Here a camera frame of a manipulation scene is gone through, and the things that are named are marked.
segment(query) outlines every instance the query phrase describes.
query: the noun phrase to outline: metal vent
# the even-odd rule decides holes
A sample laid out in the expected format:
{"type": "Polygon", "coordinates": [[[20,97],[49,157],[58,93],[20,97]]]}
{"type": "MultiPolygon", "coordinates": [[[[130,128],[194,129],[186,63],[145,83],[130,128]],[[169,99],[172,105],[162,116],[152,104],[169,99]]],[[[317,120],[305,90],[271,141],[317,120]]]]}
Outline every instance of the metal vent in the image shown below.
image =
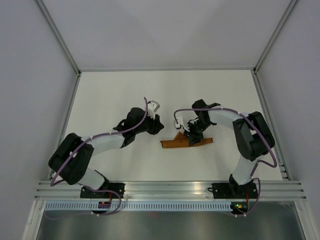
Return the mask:
{"type": "MultiPolygon", "coordinates": [[[[117,200],[113,200],[110,211],[118,206],[117,200]]],[[[80,210],[80,211],[101,211],[98,208],[98,201],[47,201],[45,210],[80,210]]],[[[166,211],[166,212],[230,212],[230,201],[123,201],[120,210],[122,211],[166,211]]]]}

